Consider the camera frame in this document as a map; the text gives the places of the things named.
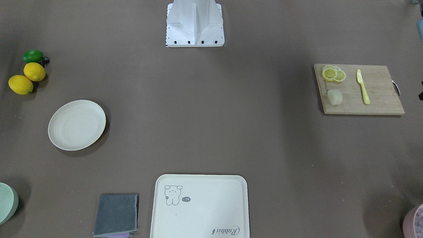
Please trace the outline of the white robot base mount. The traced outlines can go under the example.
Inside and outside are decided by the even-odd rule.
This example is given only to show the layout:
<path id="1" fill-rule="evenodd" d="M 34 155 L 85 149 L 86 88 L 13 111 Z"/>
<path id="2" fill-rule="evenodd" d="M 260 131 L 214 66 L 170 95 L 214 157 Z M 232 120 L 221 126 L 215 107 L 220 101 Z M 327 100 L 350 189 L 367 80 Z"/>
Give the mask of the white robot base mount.
<path id="1" fill-rule="evenodd" d="M 222 47 L 222 6 L 214 0 L 174 0 L 167 6 L 166 47 Z"/>

